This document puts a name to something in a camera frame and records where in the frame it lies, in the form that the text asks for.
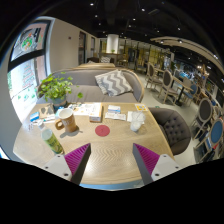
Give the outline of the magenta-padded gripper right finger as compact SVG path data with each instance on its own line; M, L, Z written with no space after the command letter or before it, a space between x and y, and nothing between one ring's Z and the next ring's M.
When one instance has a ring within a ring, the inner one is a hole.
M133 144L133 155L145 185L181 170L169 155L158 155L136 143Z

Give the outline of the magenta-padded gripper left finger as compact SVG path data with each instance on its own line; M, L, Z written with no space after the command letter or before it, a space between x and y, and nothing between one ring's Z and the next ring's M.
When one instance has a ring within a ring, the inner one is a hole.
M85 144L66 155L56 155L48 161L43 169L76 185L79 185L89 157L91 144Z

